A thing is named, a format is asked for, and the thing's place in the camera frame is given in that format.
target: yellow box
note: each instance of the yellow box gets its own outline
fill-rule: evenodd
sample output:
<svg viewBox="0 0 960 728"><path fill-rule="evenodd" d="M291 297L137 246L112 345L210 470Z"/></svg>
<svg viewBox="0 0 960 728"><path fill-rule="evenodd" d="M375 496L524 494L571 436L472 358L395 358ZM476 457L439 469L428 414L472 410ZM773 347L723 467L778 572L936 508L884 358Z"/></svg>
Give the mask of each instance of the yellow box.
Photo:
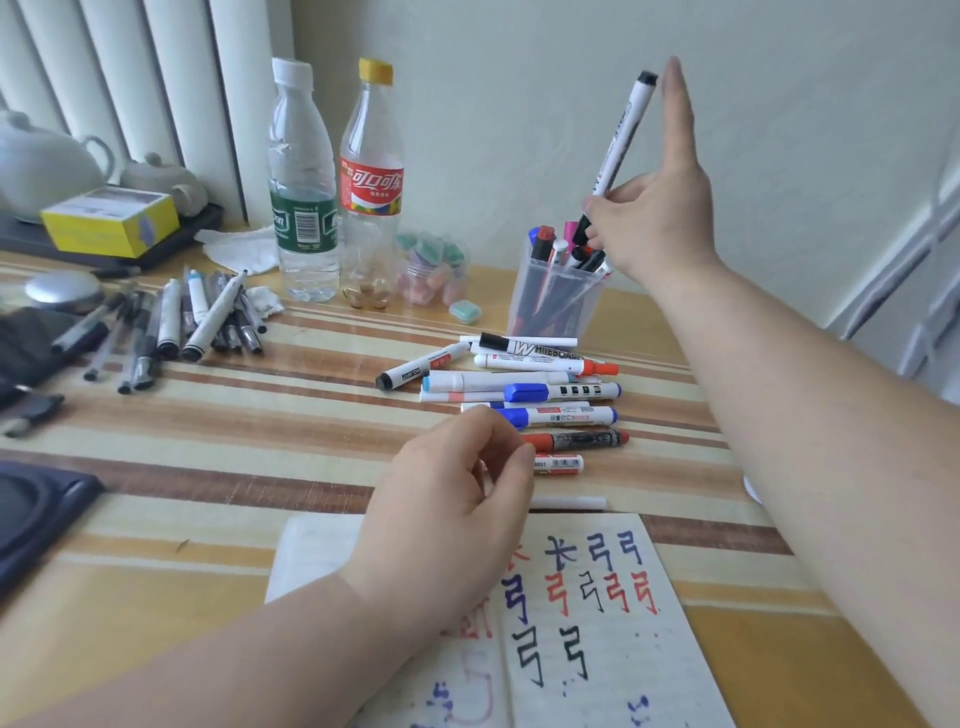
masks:
<svg viewBox="0 0 960 728"><path fill-rule="evenodd" d="M54 245L66 253L140 257L180 226L170 195L101 187L40 212Z"/></svg>

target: pen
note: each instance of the pen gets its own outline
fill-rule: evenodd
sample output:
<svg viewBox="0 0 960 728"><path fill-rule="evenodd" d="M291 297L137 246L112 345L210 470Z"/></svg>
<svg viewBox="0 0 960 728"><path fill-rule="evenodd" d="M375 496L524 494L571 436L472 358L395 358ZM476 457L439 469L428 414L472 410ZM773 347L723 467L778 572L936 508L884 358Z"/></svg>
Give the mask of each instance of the pen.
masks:
<svg viewBox="0 0 960 728"><path fill-rule="evenodd" d="M597 175L597 181L593 185L594 195L606 195L613 187L613 180L620 169L620 164L630 149L630 142L634 140L636 128L643 118L643 112L650 105L650 99L657 88L657 74L650 71L643 71L636 79L633 89L630 91L630 98L627 99L627 106L624 107L623 115L620 116L620 123L616 125L616 132L613 133L613 140L610 147L607 148L607 155L600 165L600 174ZM577 224L577 230L573 233L574 245L587 245L587 228L590 227L589 218L586 215L580 217Z"/></svg>

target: pen holder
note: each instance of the pen holder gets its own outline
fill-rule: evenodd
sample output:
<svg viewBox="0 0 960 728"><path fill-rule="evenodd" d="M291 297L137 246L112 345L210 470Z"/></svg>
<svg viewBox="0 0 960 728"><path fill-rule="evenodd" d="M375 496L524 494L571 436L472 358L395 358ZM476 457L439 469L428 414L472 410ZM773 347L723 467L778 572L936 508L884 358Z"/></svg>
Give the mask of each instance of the pen holder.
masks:
<svg viewBox="0 0 960 728"><path fill-rule="evenodd" d="M507 335L580 338L605 285L606 280L593 273L532 259L530 244L524 241Z"/></svg>

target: white bottle cap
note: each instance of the white bottle cap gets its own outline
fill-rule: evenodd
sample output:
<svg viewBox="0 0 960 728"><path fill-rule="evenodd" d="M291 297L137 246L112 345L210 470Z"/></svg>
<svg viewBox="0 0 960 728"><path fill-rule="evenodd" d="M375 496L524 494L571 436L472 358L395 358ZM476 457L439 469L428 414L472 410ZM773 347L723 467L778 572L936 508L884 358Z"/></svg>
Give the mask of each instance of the white bottle cap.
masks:
<svg viewBox="0 0 960 728"><path fill-rule="evenodd" d="M312 92L313 66L303 61L274 58L274 82Z"/></svg>

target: paper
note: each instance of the paper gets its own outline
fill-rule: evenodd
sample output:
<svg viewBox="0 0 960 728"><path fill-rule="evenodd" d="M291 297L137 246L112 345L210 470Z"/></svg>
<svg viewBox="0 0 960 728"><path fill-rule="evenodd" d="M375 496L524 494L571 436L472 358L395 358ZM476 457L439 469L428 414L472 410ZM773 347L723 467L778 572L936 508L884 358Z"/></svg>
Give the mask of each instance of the paper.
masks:
<svg viewBox="0 0 960 728"><path fill-rule="evenodd" d="M288 521L267 601L339 568L362 516ZM349 723L732 728L638 516L534 514L490 596Z"/></svg>
<svg viewBox="0 0 960 728"><path fill-rule="evenodd" d="M258 276L277 266L274 226L255 231L197 231L194 240L204 244L204 255L234 273Z"/></svg>

